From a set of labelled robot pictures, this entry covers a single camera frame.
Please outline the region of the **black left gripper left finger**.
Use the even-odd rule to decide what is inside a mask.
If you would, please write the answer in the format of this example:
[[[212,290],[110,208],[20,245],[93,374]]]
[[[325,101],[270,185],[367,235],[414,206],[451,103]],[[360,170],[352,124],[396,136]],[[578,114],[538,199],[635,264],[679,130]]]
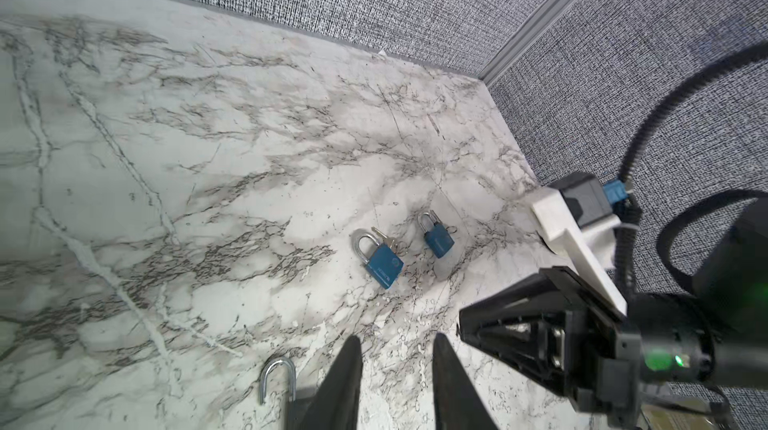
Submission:
[[[363,359],[361,341],[350,336],[311,400],[297,429],[356,429]]]

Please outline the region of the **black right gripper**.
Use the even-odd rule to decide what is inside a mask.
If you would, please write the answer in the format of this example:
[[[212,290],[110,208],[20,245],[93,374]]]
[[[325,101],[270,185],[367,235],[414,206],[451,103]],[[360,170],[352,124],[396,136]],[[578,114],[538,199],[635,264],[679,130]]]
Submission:
[[[529,326],[523,332],[522,326]],[[624,317],[575,271],[545,268],[459,312],[458,337],[574,409],[637,425],[637,365]]]

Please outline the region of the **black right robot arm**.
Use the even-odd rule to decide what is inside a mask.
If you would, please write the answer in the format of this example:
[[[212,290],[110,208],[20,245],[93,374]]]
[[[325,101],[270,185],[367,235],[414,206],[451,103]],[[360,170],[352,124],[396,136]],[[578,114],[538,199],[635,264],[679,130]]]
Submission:
[[[767,385],[767,196],[725,191],[689,207],[660,232],[657,253],[688,225],[743,202],[739,218],[699,270],[672,277],[677,294],[636,294],[618,310],[566,267],[541,269],[459,314],[460,339],[507,364],[580,412],[629,429],[645,388],[668,382]]]

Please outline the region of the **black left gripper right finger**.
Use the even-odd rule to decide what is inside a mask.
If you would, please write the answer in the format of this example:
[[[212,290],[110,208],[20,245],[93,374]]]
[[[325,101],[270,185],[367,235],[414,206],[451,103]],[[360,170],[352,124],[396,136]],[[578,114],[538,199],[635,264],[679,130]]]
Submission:
[[[432,376],[436,429],[497,429],[443,333],[433,342]]]

